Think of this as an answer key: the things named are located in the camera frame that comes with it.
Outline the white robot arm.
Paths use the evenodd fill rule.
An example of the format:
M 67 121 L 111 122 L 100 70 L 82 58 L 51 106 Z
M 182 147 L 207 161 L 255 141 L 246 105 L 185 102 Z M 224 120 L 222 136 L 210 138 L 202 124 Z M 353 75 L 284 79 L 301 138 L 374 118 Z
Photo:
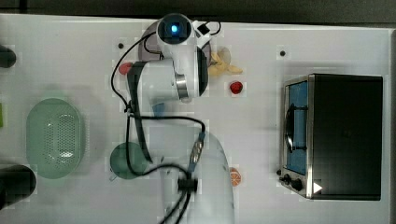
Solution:
M 218 138 L 205 124 L 157 108 L 200 97 L 208 83 L 204 48 L 207 26 L 179 14 L 168 14 L 143 37 L 156 38 L 163 56 L 140 60 L 127 75 L 128 118 L 134 120 L 144 158 L 163 170 L 161 224 L 234 224 L 230 168 Z

